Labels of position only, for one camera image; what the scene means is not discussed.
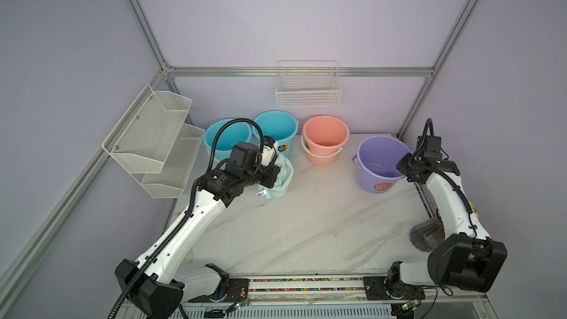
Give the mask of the teal plastic bucket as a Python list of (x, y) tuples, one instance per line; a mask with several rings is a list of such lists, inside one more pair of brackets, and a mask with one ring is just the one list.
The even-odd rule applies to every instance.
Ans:
[[(224, 119), (217, 121), (207, 128), (204, 134), (204, 144), (207, 152), (210, 154), (212, 146), (214, 144), (214, 139), (219, 132), (219, 130), (231, 119)], [(220, 162), (223, 159), (230, 157), (230, 153), (233, 146), (240, 142), (249, 143), (252, 140), (252, 129), (248, 123), (235, 123), (226, 128), (226, 130), (221, 133), (215, 150), (214, 163)]]
[(260, 114), (254, 121), (261, 127), (264, 136), (270, 136), (278, 143), (278, 153), (285, 157), (291, 156), (299, 128), (299, 122), (294, 116), (274, 110)]

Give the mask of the mint green microfiber cloth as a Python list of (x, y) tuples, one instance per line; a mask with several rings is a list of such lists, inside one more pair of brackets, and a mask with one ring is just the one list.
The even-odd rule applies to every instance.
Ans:
[(280, 168), (280, 171), (276, 177), (276, 182), (272, 188), (266, 188), (264, 186), (258, 186), (258, 197), (264, 197), (266, 200), (280, 199), (282, 198), (289, 184), (292, 181), (294, 168), (289, 159), (281, 154), (277, 156), (275, 166)]

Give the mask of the purple plastic bucket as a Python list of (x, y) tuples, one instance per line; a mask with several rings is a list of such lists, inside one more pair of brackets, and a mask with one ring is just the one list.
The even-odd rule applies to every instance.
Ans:
[(357, 183), (369, 193), (386, 193), (405, 176), (398, 162), (410, 148), (395, 137), (376, 135), (363, 140), (352, 161), (357, 167)]

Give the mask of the pink plastic bucket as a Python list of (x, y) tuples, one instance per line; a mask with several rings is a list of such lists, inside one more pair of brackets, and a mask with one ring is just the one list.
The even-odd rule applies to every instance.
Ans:
[(301, 145), (306, 158), (313, 165), (326, 167), (338, 161), (350, 138), (348, 126), (340, 119), (319, 115), (305, 122)]

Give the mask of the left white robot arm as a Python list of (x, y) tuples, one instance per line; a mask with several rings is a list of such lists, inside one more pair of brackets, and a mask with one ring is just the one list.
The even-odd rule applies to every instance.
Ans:
[(238, 143), (229, 158), (209, 166), (190, 191), (190, 202), (168, 230), (135, 260), (124, 259), (115, 275), (121, 293), (110, 310), (116, 318), (130, 301), (148, 318), (169, 318), (185, 301), (225, 293), (227, 273), (206, 264), (193, 273), (180, 273), (185, 256), (206, 228), (236, 197), (253, 185), (272, 188), (281, 172), (277, 143), (264, 138), (260, 146)]

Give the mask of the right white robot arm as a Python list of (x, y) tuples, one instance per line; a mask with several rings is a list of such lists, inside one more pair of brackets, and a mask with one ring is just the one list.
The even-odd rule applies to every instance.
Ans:
[(397, 169), (408, 181), (428, 189), (436, 202), (445, 240), (427, 261), (395, 261), (385, 279), (388, 295), (399, 299), (420, 287), (432, 286), (488, 292), (507, 258), (507, 249), (493, 240), (478, 220), (457, 165), (442, 156), (441, 138), (419, 137), (416, 151), (405, 155)]

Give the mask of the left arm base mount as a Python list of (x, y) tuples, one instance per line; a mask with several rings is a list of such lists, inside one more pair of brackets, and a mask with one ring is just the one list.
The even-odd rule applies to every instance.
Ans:
[(187, 288), (191, 290), (188, 303), (223, 303), (248, 296), (250, 279), (232, 278), (215, 264), (206, 264), (198, 273), (192, 273)]

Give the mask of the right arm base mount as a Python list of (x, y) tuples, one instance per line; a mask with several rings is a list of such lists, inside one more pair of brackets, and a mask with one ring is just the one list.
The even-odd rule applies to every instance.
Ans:
[(363, 287), (369, 301), (421, 300), (425, 297), (421, 287), (401, 281), (400, 264), (401, 261), (395, 261), (385, 276), (363, 277)]

